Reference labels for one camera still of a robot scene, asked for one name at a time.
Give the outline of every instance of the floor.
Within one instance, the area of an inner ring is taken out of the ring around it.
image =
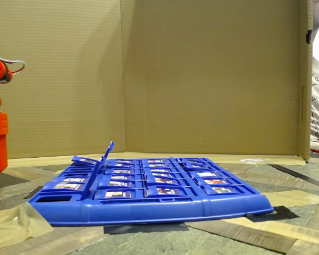
[[[319,156],[306,166],[285,167],[319,181]],[[303,190],[319,196],[319,187],[269,165],[220,164],[260,192]],[[15,207],[37,186],[67,164],[9,168],[0,175],[0,210]],[[319,204],[289,208],[300,216],[281,220],[288,229],[319,236]],[[0,249],[0,254],[319,254],[319,244],[222,220],[186,223],[189,231],[107,235],[102,227],[56,227],[54,231]]]

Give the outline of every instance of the cardboard wall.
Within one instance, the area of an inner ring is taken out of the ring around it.
[[[114,152],[306,158],[310,6],[0,1],[0,56],[27,64],[0,85],[9,157],[100,153],[113,140]]]
[[[306,2],[121,0],[127,150],[305,156]]]
[[[125,151],[119,0],[0,1],[0,57],[10,158]]]

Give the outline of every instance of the blue game board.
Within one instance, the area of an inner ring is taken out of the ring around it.
[[[53,226],[125,225],[241,217],[273,211],[268,199],[207,158],[73,163],[29,203]]]

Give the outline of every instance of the brown cardboard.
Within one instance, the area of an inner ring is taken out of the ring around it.
[[[0,1],[9,158],[125,151],[119,0]]]
[[[311,7],[0,3],[0,53],[28,65],[0,86],[10,158],[100,153],[114,140],[115,152],[307,159]]]
[[[128,151],[308,157],[308,1],[121,3]]]

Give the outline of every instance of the card picture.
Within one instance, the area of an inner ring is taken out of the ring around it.
[[[164,160],[162,159],[151,159],[151,160],[148,160],[149,163],[163,163],[165,162]]]
[[[150,169],[151,172],[167,172],[169,173],[170,171],[167,169]]]
[[[130,170],[114,170],[113,174],[130,174]]]
[[[127,182],[115,182],[115,181],[110,181],[108,183],[109,186],[128,186]]]
[[[127,180],[126,176],[111,176],[112,180]]]
[[[181,192],[177,189],[161,189],[161,188],[157,188],[157,193],[159,195],[173,195],[173,194],[176,194],[176,195],[180,195]]]
[[[121,167],[131,167],[130,165],[126,165],[126,164],[119,164],[119,163],[116,163],[115,166],[121,166]]]
[[[105,198],[118,198],[118,197],[126,197],[125,192],[123,191],[108,191],[105,195]]]
[[[96,162],[95,162],[95,161],[93,161],[93,160],[89,160],[89,159],[85,159],[85,158],[81,158],[79,161],[87,162],[87,163],[91,163],[91,164],[96,164]]]
[[[216,193],[232,193],[232,191],[230,189],[226,189],[226,188],[212,187],[212,189]]]
[[[162,179],[162,178],[156,178],[156,177],[155,177],[155,182],[171,183],[171,184],[173,184],[173,181],[171,181],[171,180]]]
[[[65,178],[63,182],[83,182],[85,178]]]
[[[217,174],[212,172],[199,172],[197,175],[200,177],[217,176]]]
[[[159,167],[159,166],[162,166],[162,167],[165,167],[166,165],[165,164],[149,164],[149,167]]]
[[[60,182],[54,186],[54,189],[77,190],[77,189],[79,189],[79,187],[80,187],[80,184]]]
[[[132,163],[129,160],[117,160],[118,163]]]
[[[226,181],[224,181],[224,180],[217,180],[217,179],[215,179],[215,180],[206,180],[206,179],[204,179],[204,181],[205,181],[207,184],[227,184]]]

